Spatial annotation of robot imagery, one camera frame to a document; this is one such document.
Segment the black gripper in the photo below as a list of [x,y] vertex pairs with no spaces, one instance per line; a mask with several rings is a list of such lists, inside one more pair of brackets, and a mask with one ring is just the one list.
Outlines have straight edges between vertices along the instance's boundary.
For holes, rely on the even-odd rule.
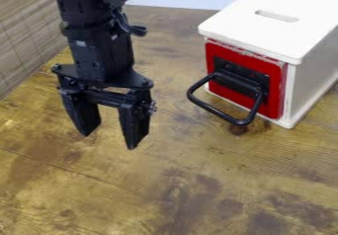
[[73,62],[56,65],[53,74],[70,121],[88,136],[101,122],[97,106],[117,108],[126,148],[132,150],[149,133],[156,106],[153,81],[133,69],[130,34],[109,28],[65,28],[61,33]]

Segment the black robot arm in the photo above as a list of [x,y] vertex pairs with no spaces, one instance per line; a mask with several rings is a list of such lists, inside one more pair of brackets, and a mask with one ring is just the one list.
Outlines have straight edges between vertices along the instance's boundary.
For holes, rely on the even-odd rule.
[[148,30],[128,23],[122,5],[128,0],[56,0],[60,32],[73,62],[57,64],[57,90],[77,131],[89,135],[101,123],[98,108],[112,107],[129,149],[149,133],[154,102],[153,81],[133,69],[130,36]]

